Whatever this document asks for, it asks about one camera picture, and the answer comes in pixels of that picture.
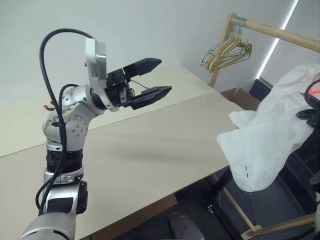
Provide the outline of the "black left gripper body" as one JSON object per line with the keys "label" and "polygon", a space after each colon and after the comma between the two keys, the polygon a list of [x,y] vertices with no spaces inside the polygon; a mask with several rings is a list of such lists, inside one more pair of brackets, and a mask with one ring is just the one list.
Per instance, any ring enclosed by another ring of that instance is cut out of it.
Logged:
{"label": "black left gripper body", "polygon": [[133,68],[120,68],[108,73],[105,92],[114,106],[135,107],[133,103],[135,92],[129,82],[136,75],[137,71]]}

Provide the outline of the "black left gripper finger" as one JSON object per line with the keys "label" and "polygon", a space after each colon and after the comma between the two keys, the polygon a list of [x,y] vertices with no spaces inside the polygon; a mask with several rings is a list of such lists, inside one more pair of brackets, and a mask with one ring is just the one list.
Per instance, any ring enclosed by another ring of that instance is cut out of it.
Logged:
{"label": "black left gripper finger", "polygon": [[155,86],[148,88],[142,91],[141,94],[132,97],[129,106],[133,110],[137,110],[152,105],[164,98],[171,90],[172,86]]}
{"label": "black left gripper finger", "polygon": [[128,77],[142,76],[151,72],[161,63],[161,59],[149,57],[125,66],[123,70]]}

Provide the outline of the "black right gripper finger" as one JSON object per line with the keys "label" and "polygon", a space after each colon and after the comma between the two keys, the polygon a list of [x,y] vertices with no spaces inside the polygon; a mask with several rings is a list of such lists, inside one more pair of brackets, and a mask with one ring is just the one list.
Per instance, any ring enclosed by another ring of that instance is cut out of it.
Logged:
{"label": "black right gripper finger", "polygon": [[296,117],[300,120],[306,120],[306,124],[315,128],[316,127],[316,110],[305,109],[296,114]]}

